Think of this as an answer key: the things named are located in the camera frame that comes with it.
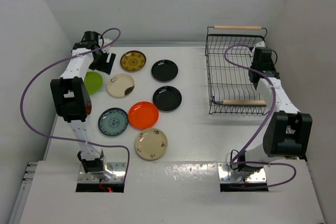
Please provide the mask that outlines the green plate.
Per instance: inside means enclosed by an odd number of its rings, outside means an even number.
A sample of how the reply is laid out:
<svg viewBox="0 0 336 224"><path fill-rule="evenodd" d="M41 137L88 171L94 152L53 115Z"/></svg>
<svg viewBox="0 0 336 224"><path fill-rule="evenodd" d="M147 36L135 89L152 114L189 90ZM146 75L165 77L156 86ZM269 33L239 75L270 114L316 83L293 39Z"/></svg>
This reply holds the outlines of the green plate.
<svg viewBox="0 0 336 224"><path fill-rule="evenodd" d="M88 91L88 94L92 95L97 93L102 87L103 78L101 74L94 71L89 71L86 73L84 84Z"/></svg>

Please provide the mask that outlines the yellow patterned plate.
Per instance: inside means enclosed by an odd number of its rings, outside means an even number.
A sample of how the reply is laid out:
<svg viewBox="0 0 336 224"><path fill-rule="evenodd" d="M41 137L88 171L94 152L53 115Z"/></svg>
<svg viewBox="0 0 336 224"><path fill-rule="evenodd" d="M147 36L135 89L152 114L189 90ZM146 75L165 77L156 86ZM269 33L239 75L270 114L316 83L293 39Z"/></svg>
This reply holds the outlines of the yellow patterned plate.
<svg viewBox="0 0 336 224"><path fill-rule="evenodd" d="M124 53L120 59L122 69L128 72L141 70L146 64L146 56L143 52L132 50Z"/></svg>

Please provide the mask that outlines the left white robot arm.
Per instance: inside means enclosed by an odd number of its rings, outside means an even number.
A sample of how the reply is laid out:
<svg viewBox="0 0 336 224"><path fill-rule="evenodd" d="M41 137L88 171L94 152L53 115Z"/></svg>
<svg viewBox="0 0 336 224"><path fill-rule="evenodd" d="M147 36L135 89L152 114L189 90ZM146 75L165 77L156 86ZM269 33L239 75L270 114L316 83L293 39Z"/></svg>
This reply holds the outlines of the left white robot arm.
<svg viewBox="0 0 336 224"><path fill-rule="evenodd" d="M73 58L58 79L50 82L50 88L57 114L66 121L79 140L80 151L77 154L85 173L97 179L107 179L111 172L102 150L98 151L90 144L92 130L88 116L92 112L92 103L85 87L84 79L89 69L110 74L115 59L107 51L100 49L105 45L102 35L95 31L86 31L82 40L72 48Z"/></svg>

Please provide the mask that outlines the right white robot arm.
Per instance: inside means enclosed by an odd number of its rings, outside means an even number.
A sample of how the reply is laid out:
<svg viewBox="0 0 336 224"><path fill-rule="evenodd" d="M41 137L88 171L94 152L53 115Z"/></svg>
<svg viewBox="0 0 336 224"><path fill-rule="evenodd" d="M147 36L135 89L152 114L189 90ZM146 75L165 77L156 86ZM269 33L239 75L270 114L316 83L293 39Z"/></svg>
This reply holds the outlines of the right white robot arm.
<svg viewBox="0 0 336 224"><path fill-rule="evenodd" d="M265 42L255 44L250 50L249 80L265 101L268 113L252 136L255 139L265 129L262 144L249 150L251 141L248 141L230 161L232 168L241 174L259 171L264 165L282 158L303 157L307 151L312 116L302 113L287 96L272 53Z"/></svg>

